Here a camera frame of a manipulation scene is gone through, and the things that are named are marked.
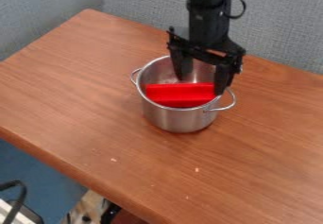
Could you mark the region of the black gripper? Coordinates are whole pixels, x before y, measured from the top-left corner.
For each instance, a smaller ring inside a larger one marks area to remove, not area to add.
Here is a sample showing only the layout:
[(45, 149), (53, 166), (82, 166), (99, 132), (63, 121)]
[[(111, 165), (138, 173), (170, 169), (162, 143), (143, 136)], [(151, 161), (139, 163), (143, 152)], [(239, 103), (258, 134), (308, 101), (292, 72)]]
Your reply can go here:
[(242, 71), (245, 48), (229, 36), (230, 20), (239, 19), (231, 14), (231, 3), (218, 5), (189, 4), (189, 36), (182, 36), (174, 27), (169, 30), (169, 49), (175, 75), (182, 80), (194, 70), (194, 60), (217, 66), (215, 94), (222, 95), (231, 85), (235, 74)]

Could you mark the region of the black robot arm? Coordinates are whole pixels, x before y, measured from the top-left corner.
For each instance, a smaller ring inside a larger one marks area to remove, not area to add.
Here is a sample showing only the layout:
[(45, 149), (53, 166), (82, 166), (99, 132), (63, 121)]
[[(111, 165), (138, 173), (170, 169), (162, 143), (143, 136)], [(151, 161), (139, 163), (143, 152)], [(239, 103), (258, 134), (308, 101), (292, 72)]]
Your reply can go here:
[(187, 0), (190, 12), (189, 37), (170, 27), (169, 49), (177, 77), (194, 71), (194, 60), (214, 65), (215, 94), (222, 95), (234, 77), (242, 72), (246, 49), (229, 35), (230, 21), (243, 17), (243, 0)]

